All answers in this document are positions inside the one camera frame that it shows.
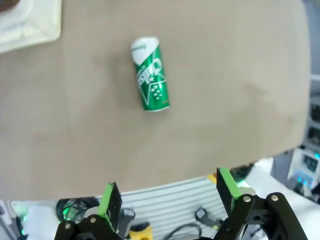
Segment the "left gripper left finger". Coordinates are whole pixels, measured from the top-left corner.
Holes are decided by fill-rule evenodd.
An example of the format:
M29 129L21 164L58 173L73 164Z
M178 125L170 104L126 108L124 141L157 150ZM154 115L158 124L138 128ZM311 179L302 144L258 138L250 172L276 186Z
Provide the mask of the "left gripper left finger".
M120 240L117 234L122 206L121 193L115 182L106 184L99 205L89 208L81 221L62 221L56 240Z

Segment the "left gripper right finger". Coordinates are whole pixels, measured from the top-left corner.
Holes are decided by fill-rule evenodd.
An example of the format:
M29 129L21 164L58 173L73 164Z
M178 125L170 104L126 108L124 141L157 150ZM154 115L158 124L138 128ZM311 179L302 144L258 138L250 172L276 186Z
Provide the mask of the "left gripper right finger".
M216 170L216 188L228 217L216 240L241 240L249 225L259 225L269 240L306 240L286 197L272 192L266 198L242 193L226 167Z

